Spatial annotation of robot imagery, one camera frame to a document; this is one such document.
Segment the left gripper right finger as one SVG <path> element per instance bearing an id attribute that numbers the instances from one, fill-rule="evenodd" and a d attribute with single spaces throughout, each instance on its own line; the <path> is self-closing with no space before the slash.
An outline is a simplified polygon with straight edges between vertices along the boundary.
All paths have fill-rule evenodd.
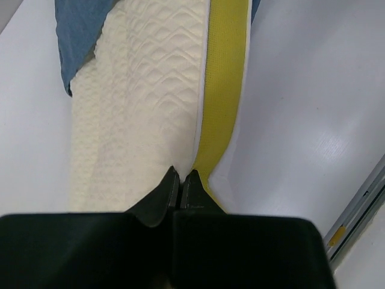
<path id="1" fill-rule="evenodd" d="M 199 173 L 173 216 L 175 288 L 333 288 L 321 234 L 295 217 L 226 214 Z"/>

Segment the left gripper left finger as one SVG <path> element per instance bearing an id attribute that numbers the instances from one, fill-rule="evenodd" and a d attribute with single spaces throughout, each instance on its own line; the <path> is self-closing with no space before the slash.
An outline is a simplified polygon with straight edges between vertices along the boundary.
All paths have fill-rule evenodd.
<path id="1" fill-rule="evenodd" d="M 2 288 L 169 288 L 165 221 L 179 175 L 120 213 L 1 217 Z"/>

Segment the blue pillowcase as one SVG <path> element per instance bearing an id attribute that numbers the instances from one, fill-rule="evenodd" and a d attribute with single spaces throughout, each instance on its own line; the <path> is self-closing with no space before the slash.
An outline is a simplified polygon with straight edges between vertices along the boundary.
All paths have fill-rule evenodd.
<path id="1" fill-rule="evenodd" d="M 70 82 L 96 44 L 113 0 L 55 0 L 56 35 L 61 79 L 71 96 Z"/>

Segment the cream yellow pillow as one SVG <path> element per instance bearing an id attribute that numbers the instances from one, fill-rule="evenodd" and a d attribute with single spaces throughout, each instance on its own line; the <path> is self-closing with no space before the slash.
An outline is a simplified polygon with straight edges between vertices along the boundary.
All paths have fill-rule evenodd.
<path id="1" fill-rule="evenodd" d="M 69 209 L 123 211 L 173 167 L 209 178 L 232 138 L 251 1 L 119 1 L 71 80 Z"/>

